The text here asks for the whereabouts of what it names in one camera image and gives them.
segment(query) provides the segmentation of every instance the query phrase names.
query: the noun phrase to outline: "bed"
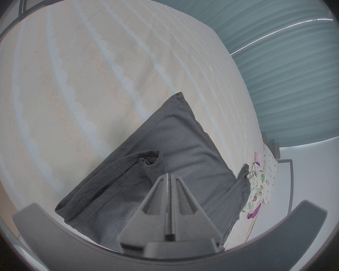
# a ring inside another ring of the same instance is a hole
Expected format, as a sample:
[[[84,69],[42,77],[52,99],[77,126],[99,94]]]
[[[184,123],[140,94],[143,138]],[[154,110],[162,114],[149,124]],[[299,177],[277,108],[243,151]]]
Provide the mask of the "bed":
[[[58,202],[179,91],[234,174],[263,160],[248,90],[205,24],[151,0],[65,0],[26,17],[0,43],[0,182],[15,208],[35,202],[63,223]],[[243,216],[233,242],[253,225]]]

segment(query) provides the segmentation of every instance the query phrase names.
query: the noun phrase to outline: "purple fabric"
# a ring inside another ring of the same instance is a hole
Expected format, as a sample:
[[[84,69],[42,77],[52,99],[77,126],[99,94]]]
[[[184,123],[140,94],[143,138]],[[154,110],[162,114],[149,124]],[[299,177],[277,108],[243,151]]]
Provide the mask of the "purple fabric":
[[[248,218],[248,219],[255,218],[257,212],[258,212],[259,209],[260,209],[260,207],[261,207],[261,204],[259,204],[259,205],[257,206],[257,208],[255,209],[255,211],[254,211],[252,214],[247,214],[247,218]]]

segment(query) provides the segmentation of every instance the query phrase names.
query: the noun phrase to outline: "white patterned pillow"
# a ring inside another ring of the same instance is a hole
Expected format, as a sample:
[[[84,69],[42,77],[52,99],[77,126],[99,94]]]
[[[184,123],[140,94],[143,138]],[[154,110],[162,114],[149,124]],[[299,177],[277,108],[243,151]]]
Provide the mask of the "white patterned pillow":
[[[278,162],[266,144],[264,147],[263,171],[265,173],[263,201],[268,204],[273,194],[274,180]]]

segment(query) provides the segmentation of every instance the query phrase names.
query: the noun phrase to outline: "wall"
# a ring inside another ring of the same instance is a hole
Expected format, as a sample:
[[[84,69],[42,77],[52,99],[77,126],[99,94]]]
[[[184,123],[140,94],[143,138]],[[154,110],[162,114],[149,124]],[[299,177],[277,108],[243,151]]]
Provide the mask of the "wall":
[[[294,166],[294,209],[308,200],[328,211],[328,216],[308,251],[292,268],[300,270],[321,248],[339,222],[339,137],[309,145],[280,148],[281,159]]]

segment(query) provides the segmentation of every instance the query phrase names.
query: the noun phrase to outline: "light strip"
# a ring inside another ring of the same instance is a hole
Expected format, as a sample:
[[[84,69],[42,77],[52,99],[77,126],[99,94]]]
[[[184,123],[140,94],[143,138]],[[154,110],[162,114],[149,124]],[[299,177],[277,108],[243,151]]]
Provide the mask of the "light strip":
[[[277,33],[277,32],[280,32],[281,30],[285,30],[285,29],[288,29],[288,28],[293,27],[293,26],[296,26],[296,25],[300,25],[300,24],[307,23],[307,22],[312,22],[312,21],[318,21],[318,20],[330,20],[330,21],[333,21],[333,19],[331,19],[331,18],[318,18],[318,19],[310,19],[310,20],[306,20],[306,21],[299,22],[299,23],[295,23],[295,24],[286,26],[286,27],[284,27],[284,28],[282,28],[282,29],[279,29],[279,30],[276,30],[276,31],[274,31],[274,32],[271,32],[271,33],[269,33],[269,34],[267,34],[267,35],[265,35],[265,36],[263,36],[263,37],[261,37],[261,38],[259,38],[259,39],[256,39],[255,41],[253,41],[253,42],[251,42],[251,43],[245,45],[244,47],[240,48],[239,50],[236,50],[234,53],[231,53],[231,55],[235,54],[236,52],[238,52],[238,51],[244,49],[245,47],[248,47],[249,45],[251,45],[251,44],[253,44],[253,43],[255,43],[255,42],[257,42],[257,41],[259,41],[259,40],[261,40],[261,39],[264,39],[264,38],[266,38],[266,37],[268,37],[268,36],[270,36],[270,35],[272,35],[272,34],[275,34],[275,33]]]

